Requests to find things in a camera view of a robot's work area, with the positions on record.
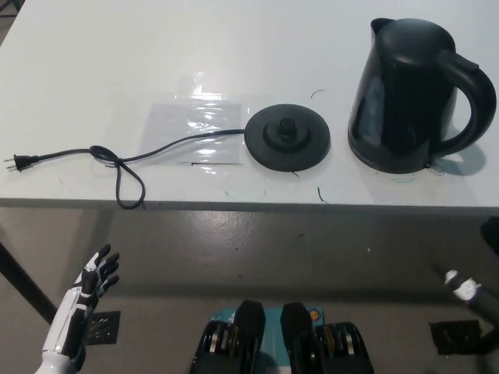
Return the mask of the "black and white right hand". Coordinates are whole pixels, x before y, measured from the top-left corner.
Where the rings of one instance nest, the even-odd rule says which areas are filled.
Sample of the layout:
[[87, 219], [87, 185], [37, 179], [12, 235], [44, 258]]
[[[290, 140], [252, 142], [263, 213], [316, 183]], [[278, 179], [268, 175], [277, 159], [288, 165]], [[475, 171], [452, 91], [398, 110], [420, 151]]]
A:
[[481, 283], [457, 270], [448, 269], [439, 263], [432, 265], [434, 272], [453, 295], [464, 302], [477, 315], [498, 327], [498, 298], [493, 296]]

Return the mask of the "white and black left hand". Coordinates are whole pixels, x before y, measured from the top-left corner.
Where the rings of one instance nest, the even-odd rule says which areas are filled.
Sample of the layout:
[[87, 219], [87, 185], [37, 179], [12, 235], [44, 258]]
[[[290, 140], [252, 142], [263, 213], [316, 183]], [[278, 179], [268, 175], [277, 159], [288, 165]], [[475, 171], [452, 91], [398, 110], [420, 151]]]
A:
[[95, 252], [65, 293], [52, 321], [43, 351], [66, 356], [71, 362], [83, 357], [95, 309], [106, 291], [119, 281], [119, 254], [104, 245]]

